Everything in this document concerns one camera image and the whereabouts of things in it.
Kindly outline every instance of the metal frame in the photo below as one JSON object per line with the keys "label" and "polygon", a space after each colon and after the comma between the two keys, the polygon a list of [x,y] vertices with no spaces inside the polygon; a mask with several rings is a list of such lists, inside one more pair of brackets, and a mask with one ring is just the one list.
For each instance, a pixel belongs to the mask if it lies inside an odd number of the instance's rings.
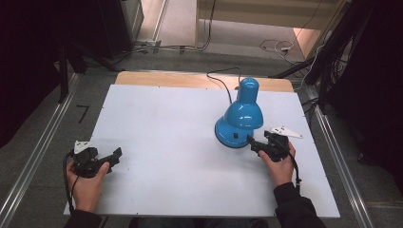
{"label": "metal frame", "polygon": [[167,6],[168,6],[168,0],[164,0],[163,7],[161,8],[161,11],[160,11],[160,16],[158,17],[157,26],[155,27],[154,33],[152,36],[153,41],[157,41],[157,39],[158,39],[158,35],[160,34],[161,24],[163,23],[163,17],[165,16]]}
{"label": "metal frame", "polygon": [[[317,97],[317,91],[314,85],[307,86],[307,93],[310,99],[314,99]],[[315,109],[315,113],[322,129],[323,135],[326,139],[326,143],[328,143],[333,160],[335,161],[337,172],[340,175],[347,196],[349,197],[350,203],[352,204],[359,227],[374,227],[374,224],[368,213],[367,206],[365,205],[365,202],[361,197],[361,194],[359,193],[358,187],[355,184],[354,177],[347,163],[344,161],[344,157],[341,153],[340,147],[338,146],[336,137],[333,133],[327,116],[323,115],[318,106]]]}
{"label": "metal frame", "polygon": [[24,166],[23,171],[21,172],[19,178],[11,187],[4,204],[2,205],[0,211],[0,228],[1,227],[9,227],[11,219],[17,210],[18,205],[20,204],[23,196],[28,190],[29,184],[32,181],[33,176],[36,173],[36,170],[39,167],[42,159],[45,156],[46,151],[48,150],[48,146],[59,127],[60,122],[62,121],[65,113],[70,105],[71,99],[74,96],[76,86],[79,82],[80,77],[74,73],[70,79],[69,87],[70,93],[67,95],[65,101],[56,106],[56,109],[50,118],[47,127],[45,128],[44,133],[33,149],[26,165]]}

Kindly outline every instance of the white board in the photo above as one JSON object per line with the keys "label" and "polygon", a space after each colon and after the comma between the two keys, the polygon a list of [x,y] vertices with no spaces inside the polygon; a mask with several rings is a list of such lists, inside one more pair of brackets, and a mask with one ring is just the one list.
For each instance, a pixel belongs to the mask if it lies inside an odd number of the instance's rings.
{"label": "white board", "polygon": [[[233,100],[237,91],[231,90]],[[263,131],[285,125],[303,135],[297,150],[301,195],[320,217],[339,213],[296,93],[258,94]],[[232,149],[215,136],[228,107],[225,90],[112,85],[92,135],[99,158],[121,147],[106,175],[97,213],[161,217],[272,217],[277,207],[268,170],[250,146]]]}

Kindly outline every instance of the sleeve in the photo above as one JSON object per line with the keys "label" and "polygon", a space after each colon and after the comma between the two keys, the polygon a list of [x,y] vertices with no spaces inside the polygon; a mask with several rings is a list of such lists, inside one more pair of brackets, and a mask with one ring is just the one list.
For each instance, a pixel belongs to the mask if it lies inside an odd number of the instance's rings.
{"label": "sleeve", "polygon": [[291,182],[275,188],[274,194],[278,203],[276,214],[281,227],[326,227],[317,216],[311,200],[302,197]]}
{"label": "sleeve", "polygon": [[68,219],[65,228],[98,228],[101,217],[86,211],[74,210]]}

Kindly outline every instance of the hand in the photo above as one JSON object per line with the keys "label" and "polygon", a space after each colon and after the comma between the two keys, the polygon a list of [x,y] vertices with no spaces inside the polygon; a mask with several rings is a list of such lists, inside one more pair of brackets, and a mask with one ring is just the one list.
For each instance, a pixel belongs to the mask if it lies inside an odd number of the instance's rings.
{"label": "hand", "polygon": [[[77,180],[77,175],[74,174],[74,162],[67,165],[68,187],[71,187]],[[74,185],[73,197],[76,203],[76,209],[94,213],[97,208],[98,201],[102,193],[102,184],[104,177],[109,168],[109,162],[105,162],[99,169],[98,174],[91,179],[79,178]]]}
{"label": "hand", "polygon": [[[288,142],[288,146],[290,148],[291,155],[295,156],[296,149],[290,142]],[[283,161],[273,162],[270,157],[264,153],[264,151],[260,150],[259,155],[269,168],[270,177],[272,178],[272,181],[276,187],[291,181],[294,166],[290,156],[287,156]]]}

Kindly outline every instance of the black cable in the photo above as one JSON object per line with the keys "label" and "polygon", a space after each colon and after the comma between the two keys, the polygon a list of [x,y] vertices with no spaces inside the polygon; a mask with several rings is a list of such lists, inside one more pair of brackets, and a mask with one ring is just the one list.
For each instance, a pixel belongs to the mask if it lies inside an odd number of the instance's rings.
{"label": "black cable", "polygon": [[104,221],[102,222],[100,228],[104,228],[106,225],[107,220],[109,219],[109,217],[105,217]]}
{"label": "black cable", "polygon": [[72,213],[74,211],[74,206],[73,206],[73,202],[72,202],[72,196],[70,195],[70,190],[68,189],[68,179],[67,179],[67,159],[68,157],[71,157],[73,154],[72,151],[68,152],[65,155],[65,159],[63,162],[63,177],[65,179],[65,188],[66,188],[66,195],[67,195],[67,201],[68,201],[68,210],[70,211],[70,213]]}
{"label": "black cable", "polygon": [[302,106],[304,106],[304,105],[306,105],[306,104],[308,104],[308,103],[310,103],[310,102],[317,101],[317,99],[319,99],[319,98],[318,98],[318,97],[313,98],[313,99],[311,99],[311,100],[308,100],[308,101],[306,101],[306,102],[302,103],[301,105],[302,105]]}
{"label": "black cable", "polygon": [[290,152],[290,148],[285,148],[278,140],[273,139],[272,140],[275,142],[276,146],[280,146],[283,150],[287,151],[288,156],[290,156],[291,158],[291,162],[293,163],[294,169],[296,170],[296,189],[300,190],[300,183],[302,182],[302,179],[299,178],[299,170],[298,170],[298,165],[297,165],[297,161],[296,158],[294,158],[294,156],[291,154]]}
{"label": "black cable", "polygon": [[210,41],[211,41],[211,26],[213,24],[213,17],[214,17],[214,10],[216,8],[216,1],[217,0],[214,0],[213,7],[212,7],[211,13],[210,13],[207,41],[203,44],[202,47],[195,47],[195,46],[159,46],[159,47],[148,46],[148,47],[139,47],[139,48],[136,48],[136,49],[133,49],[133,50],[129,51],[128,53],[118,55],[118,56],[123,56],[122,59],[116,61],[115,63],[113,63],[111,65],[116,66],[117,64],[119,64],[121,61],[123,61],[125,58],[127,58],[127,56],[129,56],[132,53],[141,52],[141,51],[149,50],[149,49],[172,49],[172,50],[179,50],[179,51],[182,51],[182,50],[204,51],[204,50],[206,50],[207,47],[210,45]]}
{"label": "black cable", "polygon": [[77,178],[76,178],[76,180],[74,181],[74,183],[73,183],[73,185],[71,186],[71,198],[73,198],[73,192],[74,192],[74,187],[75,187],[75,184],[77,183],[77,180],[80,178],[80,176],[77,176]]}
{"label": "black cable", "polygon": [[297,165],[297,161],[294,158],[294,156],[291,154],[291,152],[288,150],[288,156],[290,156],[291,158],[291,162],[293,163],[294,168],[296,169],[296,189],[298,190],[298,192],[300,191],[300,186],[301,186],[301,182],[302,180],[299,178],[299,170],[298,170],[298,165]]}
{"label": "black cable", "polygon": [[331,80],[327,86],[328,89],[332,88],[333,85],[336,84],[338,79],[340,78],[340,67],[343,68],[343,64],[341,62],[348,64],[348,61],[341,60],[341,56],[344,54],[344,50],[350,44],[353,37],[351,37],[348,41],[345,41],[342,46],[336,51],[335,57],[331,63]]}
{"label": "black cable", "polygon": [[222,80],[220,80],[220,79],[218,79],[218,78],[215,78],[215,77],[212,77],[212,76],[210,76],[209,74],[211,74],[211,73],[217,73],[217,72],[224,72],[224,71],[231,70],[231,69],[237,69],[237,70],[240,72],[240,73],[239,73],[239,76],[238,76],[238,85],[239,85],[239,84],[240,84],[240,75],[242,74],[242,71],[240,70],[239,67],[232,67],[232,68],[227,68],[227,69],[213,70],[213,71],[208,72],[207,75],[206,75],[207,78],[213,79],[213,80],[217,80],[217,81],[221,82],[221,83],[225,86],[225,89],[226,89],[226,91],[227,91],[227,93],[228,93],[229,104],[232,104],[232,98],[231,98],[231,94],[230,94],[230,92],[229,92],[229,89],[228,89],[227,85],[226,85],[225,82],[223,82]]}
{"label": "black cable", "polygon": [[312,123],[312,117],[314,116],[314,111],[315,111],[315,108],[317,107],[317,100],[315,100],[312,104],[311,104],[311,106],[306,110],[306,111],[304,111],[304,114],[306,114],[307,112],[309,112],[308,113],[308,126],[309,126],[309,129],[311,129],[311,123]]}
{"label": "black cable", "polygon": [[314,14],[312,14],[311,19],[309,19],[309,21],[307,21],[307,22],[305,23],[305,25],[303,25],[303,27],[299,30],[299,32],[298,32],[298,34],[297,34],[296,39],[294,40],[294,42],[297,40],[297,38],[298,38],[299,34],[301,33],[301,31],[302,31],[303,29],[305,29],[305,27],[314,19],[315,15],[317,14],[317,10],[319,9],[320,5],[322,4],[322,1],[323,1],[323,0],[320,0],[319,4],[317,4],[317,8],[315,9]]}
{"label": "black cable", "polygon": [[347,61],[345,61],[345,60],[342,60],[342,59],[337,59],[339,62],[341,62],[341,63],[344,63],[344,64],[347,64],[348,62]]}

